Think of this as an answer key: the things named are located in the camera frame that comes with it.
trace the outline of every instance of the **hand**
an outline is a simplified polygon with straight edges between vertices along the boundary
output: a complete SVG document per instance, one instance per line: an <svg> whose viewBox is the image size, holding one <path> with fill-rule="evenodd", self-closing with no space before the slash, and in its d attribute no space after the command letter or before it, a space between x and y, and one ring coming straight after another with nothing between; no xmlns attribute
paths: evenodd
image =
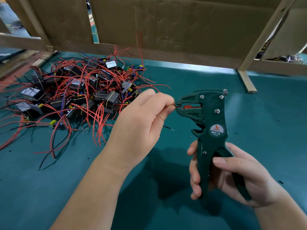
<svg viewBox="0 0 307 230"><path fill-rule="evenodd" d="M127 175L158 141L175 100L153 89L142 92L118 116L101 155L110 167Z"/></svg>
<svg viewBox="0 0 307 230"><path fill-rule="evenodd" d="M226 143L226 146L235 157L213 158L209 189L221 189L231 198L253 207L264 207L278 202L285 190L271 177L263 165L232 143ZM201 187L199 186L201 177L197 170L196 153L197 141L194 141L188 149L188 155L194 155L189 168L190 183L193 189L191 198L193 200L201 196ZM253 198L252 201L246 201L239 193L233 181L232 172L244 177L245 186Z"/></svg>

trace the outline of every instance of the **forearm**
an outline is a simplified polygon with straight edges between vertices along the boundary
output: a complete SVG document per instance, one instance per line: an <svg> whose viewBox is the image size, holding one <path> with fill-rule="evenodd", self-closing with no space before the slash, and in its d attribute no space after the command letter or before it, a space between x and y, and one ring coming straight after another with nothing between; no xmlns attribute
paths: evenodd
<svg viewBox="0 0 307 230"><path fill-rule="evenodd" d="M286 191L277 203L254 210L262 230L307 229L307 216Z"/></svg>
<svg viewBox="0 0 307 230"><path fill-rule="evenodd" d="M94 160L51 230L111 228L125 176L108 168L103 153Z"/></svg>

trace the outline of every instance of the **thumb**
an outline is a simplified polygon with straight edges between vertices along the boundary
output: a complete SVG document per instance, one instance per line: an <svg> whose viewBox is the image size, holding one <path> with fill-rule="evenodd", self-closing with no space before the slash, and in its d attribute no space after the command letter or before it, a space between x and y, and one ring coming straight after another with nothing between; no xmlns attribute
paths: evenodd
<svg viewBox="0 0 307 230"><path fill-rule="evenodd" d="M170 105L166 106L160 111L160 113L156 116L153 120L150 128L150 134L154 137L157 136L159 138L160 132L162 130L164 121L166 120L167 116L176 109L175 106Z"/></svg>
<svg viewBox="0 0 307 230"><path fill-rule="evenodd" d="M239 157L214 157L213 164L227 172L238 173L251 181L264 181L268 171L258 161Z"/></svg>

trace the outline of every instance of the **green work mat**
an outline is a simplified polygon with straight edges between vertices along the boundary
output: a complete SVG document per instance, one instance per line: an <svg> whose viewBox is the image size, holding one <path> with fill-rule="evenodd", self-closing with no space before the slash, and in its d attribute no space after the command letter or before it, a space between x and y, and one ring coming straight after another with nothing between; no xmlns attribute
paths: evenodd
<svg viewBox="0 0 307 230"><path fill-rule="evenodd" d="M61 53L62 58L76 53ZM140 65L138 59L133 64ZM43 66L50 69L50 61ZM249 73L258 90L248 94L233 69L144 61L144 76L177 100L198 89L228 89L225 99L228 141L253 155L281 181L306 212L307 79ZM1 112L0 117L8 112ZM122 229L259 229L252 208L228 198L219 190L209 193L209 208L203 210L190 199L189 163L186 154L196 138L195 123L173 112L150 154L128 175L121 189L112 225ZM0 128L1 143L14 131ZM0 229L49 229L102 147L96 147L91 129L72 135L58 160L48 151L52 129L35 128L20 134L0 151ZM59 131L55 144L67 132Z"/></svg>

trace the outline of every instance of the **wire stripper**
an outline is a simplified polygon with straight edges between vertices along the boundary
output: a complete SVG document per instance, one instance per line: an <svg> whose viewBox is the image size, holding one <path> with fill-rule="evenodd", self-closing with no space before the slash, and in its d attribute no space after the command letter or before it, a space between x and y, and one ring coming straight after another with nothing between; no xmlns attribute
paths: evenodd
<svg viewBox="0 0 307 230"><path fill-rule="evenodd" d="M202 197L205 197L208 192L212 158L233 156L225 145L228 137L224 107L226 95L226 89L197 90L190 95L182 96L177 102L179 106L176 109L177 113L192 119L201 128L201 130L191 131L198 138L197 161L201 176ZM240 194L245 200L252 200L245 187L243 176L237 173L232 173L232 176Z"/></svg>

